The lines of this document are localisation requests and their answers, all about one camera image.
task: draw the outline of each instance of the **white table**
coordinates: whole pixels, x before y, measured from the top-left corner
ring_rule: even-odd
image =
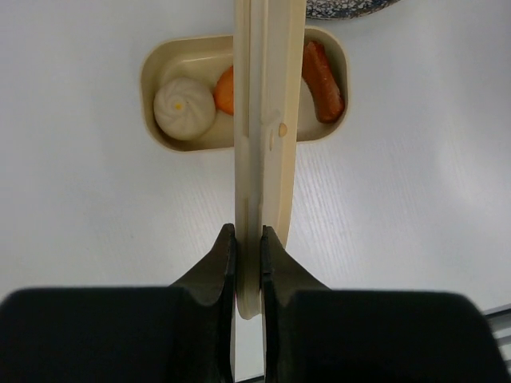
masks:
[[[352,110],[300,145],[288,250],[339,288],[511,301],[511,2],[403,0],[314,22],[344,42]],[[233,220],[232,151],[165,151],[139,69],[160,41],[232,32],[232,0],[16,2],[0,11],[0,297],[169,284]],[[237,322],[236,377],[263,371]]]

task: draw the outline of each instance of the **beige plastic container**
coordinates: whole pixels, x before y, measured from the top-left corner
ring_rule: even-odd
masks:
[[[302,81],[299,100],[298,142],[320,140],[338,129],[350,108],[350,84],[347,56],[334,36],[321,28],[306,26],[305,41],[316,40],[325,45],[335,80],[343,92],[346,109],[334,124],[321,124],[315,119],[314,103],[307,85]],[[232,36],[183,38],[163,42],[146,58],[141,70],[141,101],[145,126],[160,144],[175,152],[195,152],[232,148],[233,117],[218,112],[215,123],[203,136],[179,141],[165,135],[156,124],[153,101],[157,90],[173,78],[186,76],[215,88],[220,75],[232,65]]]

